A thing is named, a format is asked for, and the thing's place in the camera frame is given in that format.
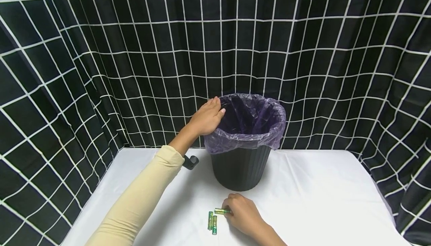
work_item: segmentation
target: aa battery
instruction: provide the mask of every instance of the aa battery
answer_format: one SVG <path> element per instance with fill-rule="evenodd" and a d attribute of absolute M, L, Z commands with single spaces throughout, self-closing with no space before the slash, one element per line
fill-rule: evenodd
<path fill-rule="evenodd" d="M 213 229 L 213 212 L 208 212 L 208 230 Z"/>
<path fill-rule="evenodd" d="M 216 235 L 217 234 L 217 217 L 216 217 L 216 215 L 213 216 L 212 222 L 213 222 L 213 235 Z"/>
<path fill-rule="evenodd" d="M 229 209 L 214 209 L 215 214 L 231 213 Z"/>

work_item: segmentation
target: white table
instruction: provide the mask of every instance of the white table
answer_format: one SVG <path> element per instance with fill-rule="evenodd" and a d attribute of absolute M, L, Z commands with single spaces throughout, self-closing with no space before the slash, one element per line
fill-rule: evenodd
<path fill-rule="evenodd" d="M 121 150 L 63 246 L 82 246 L 106 213 L 153 158 L 156 149 Z M 208 211 L 231 192 L 213 175 L 204 149 L 193 170 L 182 168 L 167 187 L 136 246 L 256 245 L 218 217 L 218 234 L 207 230 Z M 410 246 L 397 233 L 391 213 L 374 182 L 346 151 L 272 151 L 262 180 L 242 192 L 289 246 Z"/>

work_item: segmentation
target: black trash can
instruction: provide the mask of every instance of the black trash can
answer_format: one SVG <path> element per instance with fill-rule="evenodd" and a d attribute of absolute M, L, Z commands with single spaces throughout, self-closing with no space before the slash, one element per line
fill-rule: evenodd
<path fill-rule="evenodd" d="M 271 149 L 278 149 L 286 125 L 286 111 L 271 98 L 235 93 L 220 97 L 226 109 L 220 125 L 204 137 L 213 172 L 232 191 L 255 187 Z"/>

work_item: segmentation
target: long sleeve shirt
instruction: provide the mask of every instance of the long sleeve shirt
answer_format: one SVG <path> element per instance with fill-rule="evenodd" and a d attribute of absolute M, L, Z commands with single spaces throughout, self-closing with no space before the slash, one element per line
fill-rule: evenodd
<path fill-rule="evenodd" d="M 173 147 L 163 146 L 118 198 L 85 245 L 131 246 L 183 163 L 184 158 Z"/>

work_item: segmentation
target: plastic bag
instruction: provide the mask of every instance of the plastic bag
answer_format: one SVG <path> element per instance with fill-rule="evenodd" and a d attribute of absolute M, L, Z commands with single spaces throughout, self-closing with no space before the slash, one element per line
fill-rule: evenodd
<path fill-rule="evenodd" d="M 204 136 L 210 154 L 260 146 L 278 149 L 286 127 L 286 111 L 278 101 L 245 93 L 221 96 L 220 101 L 226 113 L 218 128 Z"/>

